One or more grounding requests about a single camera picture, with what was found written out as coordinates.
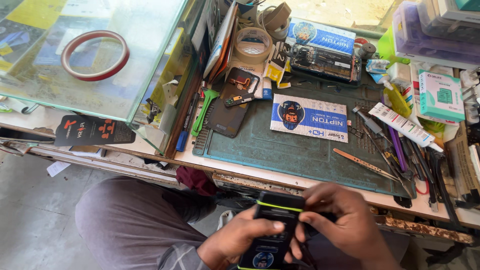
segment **green repair mat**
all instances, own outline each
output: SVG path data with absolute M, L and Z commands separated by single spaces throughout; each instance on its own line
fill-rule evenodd
M 363 107 L 365 115 L 380 100 L 378 90 L 343 88 L 340 93 L 334 87 L 321 89 L 321 84 L 292 82 L 292 87 L 276 89 L 274 94 L 311 98 L 347 106 L 347 119 L 354 129 L 361 131 L 360 118 L 351 112 L 357 105 Z M 392 174 L 367 135 L 362 138 L 348 133 L 348 143 L 308 137 L 298 134 L 270 130 L 272 100 L 253 100 L 234 138 L 210 131 L 205 147 L 195 151 L 197 155 L 298 175 L 320 181 L 335 182 L 380 193 L 408 197 L 402 185 L 382 177 L 333 151 L 338 148 L 365 162 Z M 387 134 L 388 129 L 378 122 Z M 385 147 L 382 138 L 376 139 Z

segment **screwdriver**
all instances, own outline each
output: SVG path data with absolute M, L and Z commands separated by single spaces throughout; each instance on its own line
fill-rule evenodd
M 360 111 L 360 109 L 361 109 L 360 106 L 356 106 L 352 110 L 352 112 L 358 114 L 361 118 L 363 118 L 365 125 L 369 127 L 373 131 L 373 133 L 380 135 L 385 140 L 387 140 L 387 142 L 393 145 L 393 143 L 387 138 L 387 136 L 385 136 L 383 129 L 379 125 L 377 125 L 377 123 L 375 123 L 375 121 L 372 118 L 366 117 L 365 114 L 363 114 L 363 112 Z

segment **concrete floor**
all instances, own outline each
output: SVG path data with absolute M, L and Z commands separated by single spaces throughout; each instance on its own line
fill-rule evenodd
M 74 220 L 92 185 L 116 174 L 70 165 L 48 176 L 52 161 L 0 151 L 0 270 L 100 270 Z M 226 208 L 194 224 L 211 235 Z

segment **hand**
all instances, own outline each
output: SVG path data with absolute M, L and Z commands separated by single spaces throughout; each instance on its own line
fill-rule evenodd
M 360 259 L 367 269 L 400 269 L 360 193 L 325 183 L 306 190 L 303 197 L 307 212 L 300 214 L 300 221 L 310 224 L 346 254 Z M 331 212 L 338 219 L 333 223 L 316 212 Z
M 254 238 L 284 231 L 285 226 L 280 221 L 253 219 L 255 209 L 256 206 L 239 213 L 198 247 L 198 256 L 211 270 L 222 270 L 232 263 L 238 263 Z M 291 249 L 295 257 L 300 259 L 300 246 L 298 242 L 295 243 Z M 285 255 L 285 260 L 292 261 L 290 253 Z

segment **masking tape roll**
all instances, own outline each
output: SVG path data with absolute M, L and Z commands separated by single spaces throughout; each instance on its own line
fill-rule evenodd
M 72 68 L 70 67 L 70 57 L 73 51 L 85 41 L 88 41 L 97 37 L 110 37 L 120 41 L 123 47 L 123 51 L 120 55 L 120 59 L 118 59 L 118 61 L 115 64 L 113 64 L 111 67 L 109 67 L 108 69 L 102 72 L 98 72 L 94 74 L 81 74 L 73 71 Z M 65 48 L 63 49 L 63 52 L 61 53 L 60 62 L 63 68 L 65 69 L 65 71 L 68 74 L 72 75 L 73 77 L 81 81 L 94 82 L 94 81 L 100 81 L 115 75 L 125 66 L 129 57 L 130 57 L 130 50 L 127 47 L 127 43 L 119 34 L 112 31 L 107 31 L 107 30 L 96 30 L 96 31 L 91 31 L 91 32 L 81 34 L 78 37 L 72 39 L 67 44 L 67 46 L 65 46 Z
M 266 49 L 261 53 L 249 53 L 244 51 L 243 46 L 239 43 L 242 40 L 254 38 L 260 40 L 265 45 Z M 245 64 L 260 64 L 265 62 L 272 50 L 272 38 L 270 35 L 260 28 L 247 27 L 237 32 L 233 40 L 233 52 L 235 56 Z
M 270 31 L 277 30 L 288 19 L 290 13 L 292 13 L 292 9 L 287 3 L 281 3 L 271 13 L 265 14 L 265 29 Z

